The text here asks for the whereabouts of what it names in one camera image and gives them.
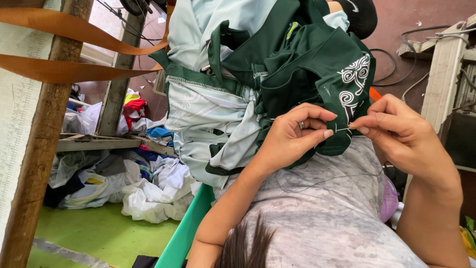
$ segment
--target wooden post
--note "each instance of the wooden post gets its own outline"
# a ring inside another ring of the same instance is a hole
[[[134,16],[127,13],[125,19],[135,29],[142,32],[145,23],[144,16]],[[125,25],[125,27],[134,34],[140,35],[129,25]],[[128,45],[138,47],[140,44],[140,38],[127,31],[122,31],[122,41]],[[116,56],[114,57],[114,67],[132,69],[134,67],[135,59],[136,56],[133,55],[116,53]],[[130,79],[109,81],[102,102],[101,112],[99,114],[98,126],[96,127],[97,135],[115,136],[117,134],[122,107],[124,106],[127,88],[129,87],[129,80]]]
[[[87,20],[92,4],[93,0],[63,0],[61,10]],[[50,60],[78,62],[81,47],[82,42],[55,36]],[[3,240],[2,268],[27,265],[70,92],[71,84],[43,83],[41,87]]]

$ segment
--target dark hair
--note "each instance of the dark hair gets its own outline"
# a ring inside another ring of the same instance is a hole
[[[266,217],[261,211],[256,220],[251,252],[248,254],[248,221],[242,220],[228,235],[223,250],[215,260],[213,268],[264,268],[269,244],[276,232],[266,224]]]

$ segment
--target black sock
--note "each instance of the black sock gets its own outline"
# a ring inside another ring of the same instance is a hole
[[[333,0],[338,2],[347,14],[353,32],[360,40],[369,37],[377,27],[377,11],[372,0]]]

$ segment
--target gray t-shirt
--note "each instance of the gray t-shirt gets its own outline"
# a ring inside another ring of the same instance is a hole
[[[214,189],[217,200],[236,178]],[[301,166],[278,170],[263,182],[245,215],[248,244],[261,210],[277,229],[268,267],[428,267],[380,221],[384,178],[365,137],[353,137],[342,155],[315,154]]]

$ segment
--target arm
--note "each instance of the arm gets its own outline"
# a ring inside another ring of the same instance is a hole
[[[350,127],[357,128],[400,170],[414,176],[397,234],[432,268],[468,268],[459,232],[463,194],[458,171],[432,126],[387,94]]]
[[[246,214],[264,179],[276,170],[291,165],[309,149],[330,137],[332,130],[326,130],[326,124],[319,119],[327,121],[335,117],[335,114],[321,107],[304,103],[276,118],[255,157],[200,223],[187,268],[211,267],[222,251],[229,231]],[[301,121],[304,122],[302,130],[298,125]]]

